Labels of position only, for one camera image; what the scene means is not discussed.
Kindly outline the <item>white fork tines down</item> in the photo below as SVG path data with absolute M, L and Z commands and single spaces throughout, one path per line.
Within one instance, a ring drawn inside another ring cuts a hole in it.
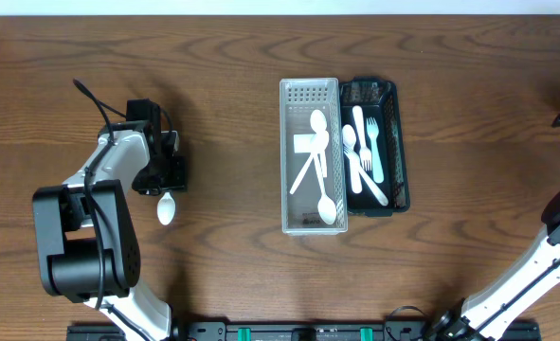
M 355 123 L 357 138 L 360 145 L 359 156 L 361 165 L 365 171 L 370 171 L 372 155 L 366 141 L 363 109 L 359 105 L 353 106 L 352 117 Z

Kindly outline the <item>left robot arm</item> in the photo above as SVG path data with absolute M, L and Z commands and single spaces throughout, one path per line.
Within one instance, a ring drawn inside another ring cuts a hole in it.
M 51 296 L 101 311 L 128 340 L 177 340 L 172 307 L 141 278 L 141 256 L 126 196 L 159 199 L 160 223 L 175 214 L 185 186 L 179 136 L 151 119 L 104 127 L 83 166 L 32 196 L 40 278 Z

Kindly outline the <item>white spoon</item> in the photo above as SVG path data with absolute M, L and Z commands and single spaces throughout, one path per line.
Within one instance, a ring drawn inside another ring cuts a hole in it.
M 299 171 L 292 187 L 290 188 L 290 193 L 294 194 L 300 183 L 302 182 L 307 170 L 309 169 L 312 161 L 316 158 L 317 154 L 324 153 L 325 149 L 329 143 L 329 133 L 323 131 L 321 133 L 317 133 L 313 135 L 309 141 L 309 157 L 305 164 L 302 166 L 301 170 Z
M 327 120 L 325 115 L 323 114 L 322 111 L 315 109 L 310 116 L 310 124 L 312 129 L 318 134 L 318 135 L 322 135 L 324 137 L 328 137 L 328 131 L 327 131 Z M 327 177 L 328 175 L 328 171 L 327 171 L 327 162 L 326 162 L 326 153 L 325 153 L 326 148 L 323 147 L 321 149 L 321 152 L 319 154 L 319 159 L 320 159 L 320 163 L 321 163 L 321 170 L 322 170 L 322 175 L 324 178 Z
M 169 225 L 176 214 L 176 202 L 170 191 L 166 191 L 157 204 L 157 218 L 162 225 Z
M 342 140 L 343 140 L 344 150 L 346 151 L 346 155 L 350 167 L 350 180 L 351 180 L 352 193 L 359 194 L 362 192 L 362 184 L 358 172 L 357 158 L 352 155 L 353 147 L 356 142 L 356 136 L 355 136 L 354 129 L 351 125 L 347 124 L 342 127 Z
M 326 193 L 321 164 L 317 153 L 314 155 L 314 165 L 320 189 L 320 199 L 317 203 L 318 213 L 325 224 L 333 224 L 337 215 L 336 206 L 335 202 Z

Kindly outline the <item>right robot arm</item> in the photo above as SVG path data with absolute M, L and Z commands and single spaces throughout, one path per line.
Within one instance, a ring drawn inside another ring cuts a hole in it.
M 530 248 L 497 280 L 436 319 L 424 340 L 498 340 L 560 283 L 560 191 L 545 207 Z

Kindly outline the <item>white fork long handle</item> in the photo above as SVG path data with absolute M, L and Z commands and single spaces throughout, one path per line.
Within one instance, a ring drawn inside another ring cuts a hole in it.
M 375 183 L 381 184 L 385 180 L 385 175 L 380 158 L 380 153 L 378 150 L 377 138 L 379 135 L 379 127 L 373 117 L 369 117 L 366 119 L 366 129 L 368 137 L 370 139 L 370 150 L 372 155 L 372 178 Z

